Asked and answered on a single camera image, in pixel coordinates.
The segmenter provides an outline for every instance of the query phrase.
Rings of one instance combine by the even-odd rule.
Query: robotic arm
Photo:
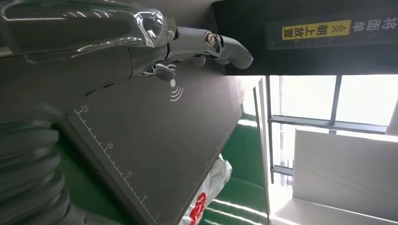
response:
[[[247,68],[236,40],[176,27],[113,0],[0,2],[0,224],[117,224],[69,202],[51,124],[81,98],[137,75],[173,79],[164,61]]]

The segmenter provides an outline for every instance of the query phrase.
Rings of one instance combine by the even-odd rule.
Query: plastic bag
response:
[[[232,166],[220,155],[193,198],[179,225],[197,225],[203,211],[230,180]]]

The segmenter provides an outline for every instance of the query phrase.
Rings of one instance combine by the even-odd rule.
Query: screw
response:
[[[215,44],[215,37],[214,34],[212,32],[206,32],[205,34],[205,41],[206,41],[206,45],[208,45],[209,47],[213,47]]]

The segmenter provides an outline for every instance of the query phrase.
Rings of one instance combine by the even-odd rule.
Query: printed number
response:
[[[87,105],[82,105],[82,110],[86,113],[90,110],[90,108]]]
[[[113,148],[112,142],[109,142],[109,143],[107,144],[107,146],[108,146],[109,149]]]

